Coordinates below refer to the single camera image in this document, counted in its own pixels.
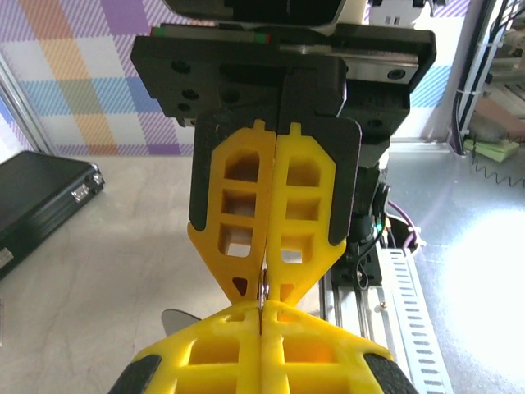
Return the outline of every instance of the yellow 3d-printed part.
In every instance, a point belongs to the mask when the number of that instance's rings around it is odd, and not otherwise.
[[[233,304],[256,300],[264,259],[276,134],[256,121],[212,153],[206,228],[189,238]]]
[[[330,245],[336,165],[317,141],[292,123],[279,135],[267,236],[270,299],[297,304],[344,253]]]
[[[142,350],[161,361],[144,394],[258,394],[257,302],[243,302]]]
[[[261,394],[382,394],[366,354],[388,350],[279,301],[262,315]]]

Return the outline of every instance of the concrete floor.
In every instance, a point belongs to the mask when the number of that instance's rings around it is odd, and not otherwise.
[[[418,273],[454,392],[525,392],[525,189],[443,150],[402,150],[391,197],[428,242]],[[185,234],[190,159],[94,161],[105,193],[0,282],[2,394],[107,392],[164,337],[164,309],[206,317],[229,304]],[[501,171],[525,173],[524,152]],[[318,313],[315,289],[302,308]]]

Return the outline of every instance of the screw hole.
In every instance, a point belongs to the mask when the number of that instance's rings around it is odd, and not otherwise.
[[[182,62],[181,60],[171,62],[171,68],[173,71],[178,72],[179,74],[189,74],[191,72],[191,66],[189,66],[189,64],[186,62]]]
[[[389,80],[400,80],[402,78],[404,78],[404,76],[406,76],[407,73],[405,70],[392,70],[391,72],[388,73],[387,75],[387,78]]]
[[[236,90],[236,89],[225,90],[221,94],[221,99],[226,104],[235,104],[240,100],[239,90]]]
[[[182,91],[182,97],[187,100],[198,100],[200,95],[193,89],[187,89]]]
[[[381,127],[383,126],[383,121],[381,119],[372,119],[368,122],[368,125],[374,128]]]
[[[188,112],[191,109],[191,107],[186,103],[180,103],[179,105],[177,105],[177,108],[179,108],[179,111],[182,112]]]

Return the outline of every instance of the plaid backdrop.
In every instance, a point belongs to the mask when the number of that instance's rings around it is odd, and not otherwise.
[[[0,51],[61,154],[193,152],[193,130],[162,115],[130,49],[150,26],[206,22],[174,15],[162,0],[0,1]],[[469,1],[450,0],[418,23],[436,32],[439,55],[397,136],[419,137],[439,106]]]

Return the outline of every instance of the purple cable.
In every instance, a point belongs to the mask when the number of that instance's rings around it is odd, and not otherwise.
[[[418,240],[418,233],[416,232],[415,228],[416,228],[416,225],[413,224],[413,221],[412,219],[410,218],[410,216],[398,205],[396,204],[394,201],[388,201],[388,204],[393,208],[395,209],[395,211],[397,211],[397,213],[399,215],[401,215],[401,217],[408,223],[408,225],[410,227],[412,227],[412,231],[410,232],[409,236],[407,237],[406,240],[404,240],[403,242],[403,250],[406,250],[409,248],[410,244],[412,243],[412,241],[414,241],[414,239],[417,241]]]

